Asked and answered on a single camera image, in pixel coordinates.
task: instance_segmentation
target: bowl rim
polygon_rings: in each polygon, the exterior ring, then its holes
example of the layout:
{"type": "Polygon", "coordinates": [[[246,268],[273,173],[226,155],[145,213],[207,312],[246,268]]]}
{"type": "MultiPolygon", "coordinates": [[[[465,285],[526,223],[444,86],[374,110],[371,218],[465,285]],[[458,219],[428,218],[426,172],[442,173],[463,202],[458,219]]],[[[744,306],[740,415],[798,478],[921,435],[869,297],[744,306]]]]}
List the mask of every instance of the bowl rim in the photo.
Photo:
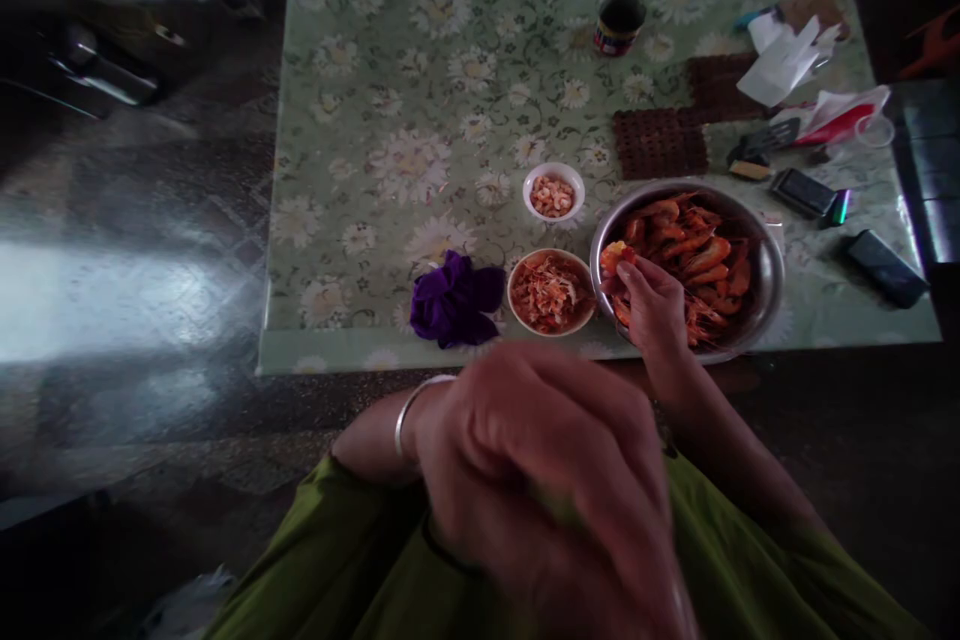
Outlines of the bowl rim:
{"type": "Polygon", "coordinates": [[[653,180],[636,188],[632,192],[627,193],[616,203],[614,203],[597,223],[597,228],[593,234],[593,240],[590,243],[590,281],[593,284],[593,292],[597,299],[597,308],[613,321],[614,326],[617,329],[617,333],[622,338],[627,340],[627,342],[629,342],[629,331],[619,322],[617,322],[610,301],[600,290],[600,283],[602,281],[602,278],[600,277],[600,253],[603,250],[602,246],[604,239],[602,236],[609,235],[610,230],[615,224],[616,218],[630,209],[633,205],[637,204],[642,197],[655,193],[666,193],[670,191],[683,192],[684,190],[706,190],[710,193],[722,195],[726,200],[736,205],[744,213],[744,215],[750,217],[759,228],[761,235],[760,242],[766,246],[771,260],[773,273],[773,302],[771,303],[772,311],[769,312],[767,316],[756,325],[756,327],[752,328],[748,333],[746,333],[746,335],[740,338],[738,343],[740,347],[738,349],[703,351],[697,348],[693,350],[694,357],[696,357],[701,364],[714,365],[716,363],[732,360],[733,358],[742,355],[745,352],[749,352],[757,340],[763,337],[763,334],[769,329],[771,323],[774,321],[774,318],[776,318],[777,314],[780,312],[780,306],[783,302],[786,277],[783,251],[780,249],[780,246],[774,239],[773,234],[770,232],[767,222],[760,217],[756,211],[745,205],[738,197],[731,195],[729,192],[721,190],[710,183],[692,178],[666,178],[662,180],[653,180]]]}
{"type": "Polygon", "coordinates": [[[558,223],[563,222],[564,220],[570,220],[583,209],[583,203],[586,199],[584,196],[586,195],[587,188],[586,185],[583,184],[583,177],[579,172],[577,172],[575,167],[572,165],[567,165],[567,163],[550,160],[531,168],[530,172],[528,172],[527,176],[523,179],[523,185],[520,187],[520,192],[523,193],[523,204],[526,205],[527,210],[529,210],[530,214],[533,215],[537,220],[542,220],[545,223],[558,223]],[[533,203],[530,202],[530,190],[533,188],[533,181],[541,175],[548,175],[550,172],[560,172],[562,170],[570,171],[576,178],[576,182],[574,184],[577,187],[575,187],[574,190],[577,192],[577,197],[574,198],[573,207],[570,208],[570,212],[568,212],[566,215],[561,215],[558,218],[548,218],[545,215],[541,215],[534,209],[533,203]]]}
{"type": "Polygon", "coordinates": [[[532,332],[534,335],[538,335],[540,337],[545,337],[545,338],[558,338],[558,337],[566,337],[567,335],[573,335],[575,332],[582,330],[586,326],[586,324],[590,322],[590,320],[596,314],[596,308],[594,308],[594,312],[586,313],[583,317],[583,320],[578,325],[574,325],[572,328],[565,330],[562,333],[542,333],[539,330],[534,330],[532,327],[527,325],[527,323],[525,323],[517,314],[516,308],[513,307],[513,296],[510,293],[510,288],[513,287],[513,278],[517,274],[517,269],[528,258],[531,258],[537,253],[541,253],[541,252],[553,252],[553,253],[557,253],[558,255],[562,255],[567,259],[575,260],[580,264],[581,269],[583,270],[587,279],[591,280],[591,284],[592,284],[592,278],[590,275],[590,266],[583,260],[583,258],[577,255],[574,255],[569,250],[561,250],[560,248],[537,248],[536,250],[533,250],[532,252],[527,253],[522,258],[517,260],[517,264],[513,266],[513,270],[510,271],[510,276],[507,278],[507,304],[510,306],[510,312],[513,313],[513,316],[517,319],[517,322],[520,323],[524,327],[524,329],[532,332]]]}

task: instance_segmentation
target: stainless steel bowl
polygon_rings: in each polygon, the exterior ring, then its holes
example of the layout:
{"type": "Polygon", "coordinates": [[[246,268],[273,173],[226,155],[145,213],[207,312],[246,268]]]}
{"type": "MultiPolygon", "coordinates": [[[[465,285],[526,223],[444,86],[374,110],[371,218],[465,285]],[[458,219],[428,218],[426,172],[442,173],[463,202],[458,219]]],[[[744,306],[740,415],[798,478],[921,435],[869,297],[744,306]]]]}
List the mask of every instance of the stainless steel bowl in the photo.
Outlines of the stainless steel bowl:
{"type": "Polygon", "coordinates": [[[610,208],[600,220],[590,246],[590,279],[597,305],[629,342],[627,329],[617,322],[609,298],[600,292],[600,252],[615,239],[623,218],[631,210],[691,190],[698,192],[700,204],[728,218],[730,231],[725,228],[725,236],[729,237],[732,233],[753,241],[750,250],[753,278],[735,323],[724,335],[722,347],[694,350],[701,363],[713,365],[749,350],[770,326],[783,298],[783,254],[766,223],[739,200],[698,180],[656,180],[638,188],[610,208]]]}

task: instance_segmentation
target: floor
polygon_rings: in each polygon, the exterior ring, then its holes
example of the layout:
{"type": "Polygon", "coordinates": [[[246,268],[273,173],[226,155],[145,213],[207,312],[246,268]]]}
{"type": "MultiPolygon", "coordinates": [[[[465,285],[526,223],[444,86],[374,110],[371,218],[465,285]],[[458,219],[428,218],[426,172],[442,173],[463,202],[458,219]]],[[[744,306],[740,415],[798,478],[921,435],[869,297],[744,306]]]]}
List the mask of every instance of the floor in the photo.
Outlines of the floor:
{"type": "MultiPolygon", "coordinates": [[[[336,433],[426,375],[253,376],[282,8],[246,26],[178,9],[191,50],[141,48],[172,80],[153,107],[93,121],[0,92],[0,498],[109,491],[98,618],[221,562],[242,573],[336,433]]],[[[759,386],[732,398],[944,636],[960,629],[955,358],[955,340],[757,355],[759,386]]]]}

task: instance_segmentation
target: small white bowl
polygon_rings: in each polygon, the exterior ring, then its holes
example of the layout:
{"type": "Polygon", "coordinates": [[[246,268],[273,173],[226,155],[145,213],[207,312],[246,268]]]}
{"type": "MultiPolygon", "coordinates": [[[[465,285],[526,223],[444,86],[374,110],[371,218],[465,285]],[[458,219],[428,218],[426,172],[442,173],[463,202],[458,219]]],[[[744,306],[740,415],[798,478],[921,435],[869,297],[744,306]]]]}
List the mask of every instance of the small white bowl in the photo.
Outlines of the small white bowl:
{"type": "Polygon", "coordinates": [[[586,325],[588,322],[590,322],[590,319],[591,319],[591,318],[594,316],[594,314],[596,313],[596,304],[594,304],[594,309],[593,309],[591,312],[585,312],[585,313],[583,314],[583,319],[581,319],[581,320],[580,320],[579,322],[577,322],[575,325],[571,325],[569,328],[567,328],[566,330],[564,330],[562,333],[542,333],[542,332],[540,332],[539,330],[534,330],[532,327],[530,327],[529,325],[527,325],[527,324],[520,318],[520,316],[517,314],[517,309],[516,309],[515,307],[513,307],[513,294],[510,292],[510,289],[513,287],[513,280],[514,280],[514,278],[516,277],[517,270],[518,270],[519,267],[520,267],[523,263],[525,263],[527,260],[529,260],[530,258],[534,257],[535,255],[539,255],[540,253],[549,253],[549,254],[552,254],[552,255],[560,255],[561,257],[564,257],[564,258],[566,258],[566,259],[568,259],[568,260],[573,260],[573,261],[577,264],[577,267],[580,268],[580,271],[581,271],[581,273],[580,273],[580,280],[583,281],[584,287],[586,287],[586,288],[590,288],[590,287],[591,287],[591,285],[590,285],[590,266],[587,265],[583,260],[581,260],[580,258],[578,258],[578,257],[577,257],[576,255],[574,255],[573,253],[568,253],[566,250],[560,250],[559,248],[541,248],[540,250],[534,250],[532,253],[529,253],[528,255],[524,255],[522,258],[520,258],[520,261],[514,266],[513,270],[510,271],[510,277],[507,278],[507,302],[510,303],[510,311],[513,313],[513,316],[517,319],[517,322],[519,322],[521,325],[523,325],[527,330],[529,330],[530,332],[532,332],[534,335],[539,335],[540,337],[547,337],[547,338],[565,337],[566,335],[573,335],[573,333],[575,333],[577,330],[579,330],[579,329],[582,328],[584,325],[586,325]]]}
{"type": "Polygon", "coordinates": [[[572,218],[583,208],[584,194],[585,191],[583,187],[583,178],[580,177],[580,173],[578,173],[569,165],[564,165],[563,163],[543,163],[542,165],[537,165],[533,170],[530,171],[530,174],[527,175],[527,179],[523,181],[523,202],[526,204],[527,210],[529,210],[530,214],[535,218],[538,220],[543,220],[544,222],[563,222],[564,220],[569,220],[572,218]],[[570,212],[568,212],[566,215],[562,215],[558,218],[548,218],[534,210],[533,203],[530,201],[530,194],[533,192],[534,180],[541,175],[556,175],[573,188],[573,207],[570,208],[570,212]]]}

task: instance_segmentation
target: hand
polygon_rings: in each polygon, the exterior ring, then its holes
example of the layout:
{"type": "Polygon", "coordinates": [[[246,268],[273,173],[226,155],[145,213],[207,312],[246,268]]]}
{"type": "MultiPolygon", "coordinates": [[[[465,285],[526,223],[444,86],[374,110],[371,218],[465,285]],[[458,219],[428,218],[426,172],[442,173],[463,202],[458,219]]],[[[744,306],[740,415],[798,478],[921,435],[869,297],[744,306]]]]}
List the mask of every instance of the hand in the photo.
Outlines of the hand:
{"type": "Polygon", "coordinates": [[[644,355],[675,354],[687,348],[687,327],[683,312],[683,285],[666,270],[637,256],[637,266],[617,265],[617,278],[607,287],[622,282],[630,300],[630,341],[644,355]]]}
{"type": "Polygon", "coordinates": [[[410,445],[436,521],[509,596],[565,633],[695,637],[641,390],[556,348],[504,343],[420,402],[410,445]],[[529,484],[572,500],[592,537],[555,522],[529,484]]]}

